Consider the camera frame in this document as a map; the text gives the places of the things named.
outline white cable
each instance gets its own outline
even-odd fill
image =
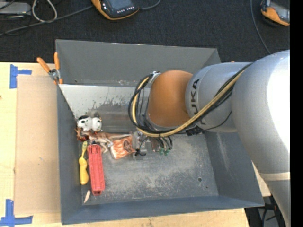
[[[51,23],[51,22],[53,22],[53,21],[57,18],[57,10],[56,10],[56,8],[54,7],[54,5],[52,4],[52,2],[51,2],[50,0],[46,0],[46,1],[49,3],[49,5],[51,5],[51,7],[52,7],[52,9],[53,9],[53,11],[54,11],[54,13],[55,13],[53,19],[45,21],[45,20],[42,20],[42,19],[40,19],[39,17],[37,17],[37,15],[35,14],[35,7],[36,7],[36,5],[37,5],[38,0],[34,0],[34,2],[33,2],[33,5],[32,5],[32,13],[33,13],[33,16],[35,17],[35,19],[37,19],[38,21],[40,21],[40,22]]]

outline white toy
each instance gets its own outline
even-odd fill
[[[77,126],[79,128],[82,128],[85,132],[90,130],[99,132],[102,128],[102,119],[99,117],[91,118],[87,115],[84,115],[77,120]]]

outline black carpet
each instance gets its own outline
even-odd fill
[[[30,5],[34,0],[16,0]],[[51,0],[58,17],[92,6],[90,0]],[[133,0],[149,7],[158,0]],[[39,23],[33,16],[0,17],[0,61],[53,62],[56,39],[216,48],[222,62],[255,61],[290,48],[290,26],[275,26],[260,12],[262,0],[161,0],[158,6],[118,21],[94,7],[79,14]],[[272,0],[290,9],[290,0]],[[36,6],[43,20],[53,18],[45,0]]]

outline yellow cable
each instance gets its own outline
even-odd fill
[[[227,85],[226,87],[223,88],[223,90],[218,93],[207,105],[205,105],[196,115],[194,115],[192,118],[190,118],[187,122],[185,122],[183,125],[177,127],[176,129],[174,130],[171,130],[169,132],[166,132],[166,133],[160,133],[160,134],[156,134],[156,133],[149,133],[149,132],[146,132],[142,129],[139,129],[137,128],[138,131],[140,131],[141,133],[143,133],[144,135],[146,136],[149,136],[149,137],[167,137],[167,136],[170,136],[170,135],[173,135],[175,133],[178,133],[179,131],[183,130],[184,128],[186,128],[187,126],[189,126],[190,124],[192,124],[197,118],[199,118],[202,114],[205,113],[206,110],[208,110],[212,105],[214,105],[235,83],[236,81],[238,80],[238,78],[240,77],[240,75],[243,73],[244,71],[240,72],[233,80],[231,80]],[[146,78],[138,87],[138,89],[140,89],[140,87],[143,85],[143,83],[147,80],[148,78]],[[136,102],[137,100],[137,96],[136,95],[134,97],[134,102]],[[135,106],[133,104],[133,108],[132,108],[132,112],[133,112],[133,120],[137,123],[135,117],[134,117],[134,114],[135,114]]]
[[[149,77],[145,78],[141,84],[139,85],[138,89],[141,88],[141,86],[149,79]],[[136,94],[136,96],[134,97],[134,100],[133,102],[136,102],[137,101],[137,97],[138,97],[138,94]],[[133,116],[133,121],[137,124],[137,120],[136,120],[136,117],[135,117],[135,104],[133,104],[133,107],[132,107],[132,116]]]

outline gray bin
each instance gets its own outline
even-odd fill
[[[252,162],[237,133],[174,135],[167,155],[114,160],[102,155],[106,189],[90,196],[80,185],[82,113],[98,111],[103,131],[135,131],[127,106],[138,81],[152,71],[195,73],[220,63],[216,49],[57,40],[57,90],[62,224],[264,206]]]

